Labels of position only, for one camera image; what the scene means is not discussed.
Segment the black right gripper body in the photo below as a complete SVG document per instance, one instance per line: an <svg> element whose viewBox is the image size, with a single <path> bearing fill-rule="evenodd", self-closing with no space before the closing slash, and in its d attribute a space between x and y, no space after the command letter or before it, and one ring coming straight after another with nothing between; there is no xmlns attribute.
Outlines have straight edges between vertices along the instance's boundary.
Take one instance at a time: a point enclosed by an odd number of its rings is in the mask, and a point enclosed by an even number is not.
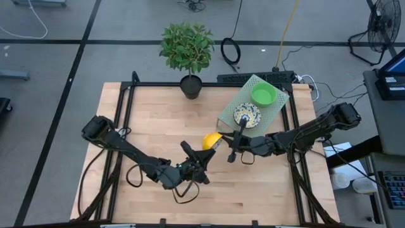
<svg viewBox="0 0 405 228"><path fill-rule="evenodd" d="M236 159L236 151L242 151L242 147L248 143L248 137L243 135L243 131L246 127L247 120L241 118L239 122L240 129L229 133L228 136L235 139L231 144L236 145L236 148L232 148L231 154L228 156L228 162L234 162Z"/></svg>

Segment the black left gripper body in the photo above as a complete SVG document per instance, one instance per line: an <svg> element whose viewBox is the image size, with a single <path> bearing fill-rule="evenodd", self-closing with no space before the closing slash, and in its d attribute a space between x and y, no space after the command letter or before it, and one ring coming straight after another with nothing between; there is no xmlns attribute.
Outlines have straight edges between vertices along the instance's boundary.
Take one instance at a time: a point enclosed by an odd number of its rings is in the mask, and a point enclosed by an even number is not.
<svg viewBox="0 0 405 228"><path fill-rule="evenodd" d="M182 141L180 145L187 155L185 161L181 163L180 173L182 179L184 181L195 181L200 184L209 184L209 179L205 173L206 170L200 166L197 157L194 155L195 150L185 141Z"/></svg>

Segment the yellow bowl with patterned inside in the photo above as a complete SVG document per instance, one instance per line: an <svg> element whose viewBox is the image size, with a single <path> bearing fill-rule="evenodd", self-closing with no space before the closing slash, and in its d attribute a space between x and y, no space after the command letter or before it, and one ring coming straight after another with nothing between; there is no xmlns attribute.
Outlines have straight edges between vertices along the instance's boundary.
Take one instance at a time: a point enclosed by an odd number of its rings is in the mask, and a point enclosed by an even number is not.
<svg viewBox="0 0 405 228"><path fill-rule="evenodd" d="M238 104L234 109L234 120L239 124L242 119L246 120L246 128L254 128L261 121L261 112L255 104Z"/></svg>
<svg viewBox="0 0 405 228"><path fill-rule="evenodd" d="M207 134L202 140L202 149L216 149L222 143L222 136L219 132Z"/></svg>

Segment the green plastic bowl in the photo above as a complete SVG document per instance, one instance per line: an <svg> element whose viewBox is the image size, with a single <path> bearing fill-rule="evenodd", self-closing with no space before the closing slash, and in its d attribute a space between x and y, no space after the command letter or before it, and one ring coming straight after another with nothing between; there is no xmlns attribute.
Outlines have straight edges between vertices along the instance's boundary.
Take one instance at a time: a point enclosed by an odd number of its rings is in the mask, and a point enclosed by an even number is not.
<svg viewBox="0 0 405 228"><path fill-rule="evenodd" d="M256 106L267 107L273 104L276 98L276 88L267 82L258 83L251 89L251 100Z"/></svg>

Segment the mint perforated metal shelf riser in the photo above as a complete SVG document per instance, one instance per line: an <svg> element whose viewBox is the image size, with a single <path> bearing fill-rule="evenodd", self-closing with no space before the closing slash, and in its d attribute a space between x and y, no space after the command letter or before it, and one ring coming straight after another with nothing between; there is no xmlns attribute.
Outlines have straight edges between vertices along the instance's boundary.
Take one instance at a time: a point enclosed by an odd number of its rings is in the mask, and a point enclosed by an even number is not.
<svg viewBox="0 0 405 228"><path fill-rule="evenodd" d="M238 130L239 125L234 120L234 109L237 105L241 103L252 103L251 100L251 89L258 83L265 82L259 77L253 75L242 87L242 89L237 93L237 95L229 102L225 109L220 113L218 119L221 120L232 130ZM285 103L289 99L289 95L277 89L277 98L275 102L267 107L259 107L261 112L260 123L251 129L246 128L244 130L244 135L249 137L262 136L266 134L266 131L270 127L272 121L278 116L278 113L285 106Z"/></svg>

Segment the black perforated box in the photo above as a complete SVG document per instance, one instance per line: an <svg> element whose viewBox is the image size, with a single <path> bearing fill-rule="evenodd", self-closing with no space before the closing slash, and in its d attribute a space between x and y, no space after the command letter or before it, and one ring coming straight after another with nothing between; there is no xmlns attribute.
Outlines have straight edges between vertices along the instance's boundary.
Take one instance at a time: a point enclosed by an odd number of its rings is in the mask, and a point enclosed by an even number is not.
<svg viewBox="0 0 405 228"><path fill-rule="evenodd" d="M295 79L293 71L283 71L283 72L222 74L217 76L217 82L230 84L244 84L253 75L259 77L262 80L267 81L270 84L291 83Z"/></svg>

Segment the green plant in black pot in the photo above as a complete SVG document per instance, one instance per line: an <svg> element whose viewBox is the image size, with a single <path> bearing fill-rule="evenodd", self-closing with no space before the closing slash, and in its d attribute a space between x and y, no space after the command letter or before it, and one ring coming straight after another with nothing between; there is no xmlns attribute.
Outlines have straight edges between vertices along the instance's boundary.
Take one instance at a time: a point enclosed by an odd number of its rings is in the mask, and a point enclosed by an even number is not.
<svg viewBox="0 0 405 228"><path fill-rule="evenodd" d="M162 33L160 56L166 66L186 72L180 80L180 89L187 99L196 99L203 82L196 74L209 67L215 42L210 29L198 23L170 24Z"/></svg>

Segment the white cup lid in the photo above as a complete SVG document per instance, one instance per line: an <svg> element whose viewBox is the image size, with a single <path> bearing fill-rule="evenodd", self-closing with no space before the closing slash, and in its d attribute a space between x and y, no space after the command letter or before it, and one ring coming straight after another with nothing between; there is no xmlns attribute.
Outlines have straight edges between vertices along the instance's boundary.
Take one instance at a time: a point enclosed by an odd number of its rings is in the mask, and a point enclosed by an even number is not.
<svg viewBox="0 0 405 228"><path fill-rule="evenodd" d="M330 175L333 190L345 189L349 187L350 180L346 174L334 173Z"/></svg>

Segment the grey desk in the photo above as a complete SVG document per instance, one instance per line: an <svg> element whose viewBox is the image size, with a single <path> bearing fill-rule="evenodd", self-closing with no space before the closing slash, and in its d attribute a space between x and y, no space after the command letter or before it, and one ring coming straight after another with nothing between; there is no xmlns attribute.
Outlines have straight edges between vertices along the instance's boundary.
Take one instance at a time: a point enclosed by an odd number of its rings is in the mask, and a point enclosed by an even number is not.
<svg viewBox="0 0 405 228"><path fill-rule="evenodd" d="M364 71L363 77L383 151L405 156L405 100L383 100L375 71Z"/></svg>

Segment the black desktop device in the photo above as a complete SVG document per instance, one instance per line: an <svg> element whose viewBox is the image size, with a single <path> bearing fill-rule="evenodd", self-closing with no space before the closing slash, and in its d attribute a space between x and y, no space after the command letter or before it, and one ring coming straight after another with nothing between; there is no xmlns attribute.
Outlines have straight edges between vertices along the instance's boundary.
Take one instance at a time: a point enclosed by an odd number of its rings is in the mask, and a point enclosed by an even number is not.
<svg viewBox="0 0 405 228"><path fill-rule="evenodd" d="M375 85L383 100L405 100L405 75L380 77Z"/></svg>

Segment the computer monitor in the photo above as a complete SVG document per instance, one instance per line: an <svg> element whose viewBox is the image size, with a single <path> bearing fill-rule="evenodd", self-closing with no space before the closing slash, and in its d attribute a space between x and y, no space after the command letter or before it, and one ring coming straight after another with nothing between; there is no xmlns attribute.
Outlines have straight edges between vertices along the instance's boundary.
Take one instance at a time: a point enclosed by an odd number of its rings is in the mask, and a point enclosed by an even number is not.
<svg viewBox="0 0 405 228"><path fill-rule="evenodd" d="M377 70L379 74L392 73L394 75L405 75L405 48L388 61L382 68Z"/></svg>

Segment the black floor fan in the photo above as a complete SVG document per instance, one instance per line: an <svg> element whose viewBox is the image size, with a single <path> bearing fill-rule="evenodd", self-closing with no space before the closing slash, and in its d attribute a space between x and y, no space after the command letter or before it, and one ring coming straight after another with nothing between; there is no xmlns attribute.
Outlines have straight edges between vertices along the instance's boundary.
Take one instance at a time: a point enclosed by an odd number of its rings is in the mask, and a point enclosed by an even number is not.
<svg viewBox="0 0 405 228"><path fill-rule="evenodd" d="M350 54L366 62L371 67L379 65L387 50L394 51L394 43L401 26L401 4L399 0L366 0L370 9L367 29L350 36L348 45ZM354 45L367 35L370 49L380 53L378 62L373 63L354 52Z"/></svg>

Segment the black rounded object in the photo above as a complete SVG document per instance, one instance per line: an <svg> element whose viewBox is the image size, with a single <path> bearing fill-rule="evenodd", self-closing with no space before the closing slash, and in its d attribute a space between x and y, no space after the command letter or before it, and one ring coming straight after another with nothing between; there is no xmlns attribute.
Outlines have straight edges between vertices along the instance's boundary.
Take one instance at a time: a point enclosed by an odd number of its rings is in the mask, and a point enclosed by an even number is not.
<svg viewBox="0 0 405 228"><path fill-rule="evenodd" d="M0 115L13 110L10 102L8 98L0 98Z"/></svg>

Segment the grey flat bar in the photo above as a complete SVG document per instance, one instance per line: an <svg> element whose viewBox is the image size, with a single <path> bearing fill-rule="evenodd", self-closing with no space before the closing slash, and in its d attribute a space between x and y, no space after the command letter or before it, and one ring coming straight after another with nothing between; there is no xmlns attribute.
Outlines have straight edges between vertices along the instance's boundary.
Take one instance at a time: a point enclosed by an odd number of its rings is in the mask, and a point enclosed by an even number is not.
<svg viewBox="0 0 405 228"><path fill-rule="evenodd" d="M30 80L30 73L28 71L0 70L0 77Z"/></svg>

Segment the grey metal base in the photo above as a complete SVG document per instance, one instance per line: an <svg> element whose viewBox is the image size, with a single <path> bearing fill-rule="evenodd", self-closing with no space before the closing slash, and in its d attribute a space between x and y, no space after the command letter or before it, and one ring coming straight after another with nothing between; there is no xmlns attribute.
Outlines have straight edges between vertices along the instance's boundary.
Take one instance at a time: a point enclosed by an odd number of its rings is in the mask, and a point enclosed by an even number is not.
<svg viewBox="0 0 405 228"><path fill-rule="evenodd" d="M61 7L67 7L66 5L66 0L10 0L14 5L19 5L19 4L31 4L31 5L36 5L36 4L41 4L41 5L55 5L55 6L61 6Z"/></svg>

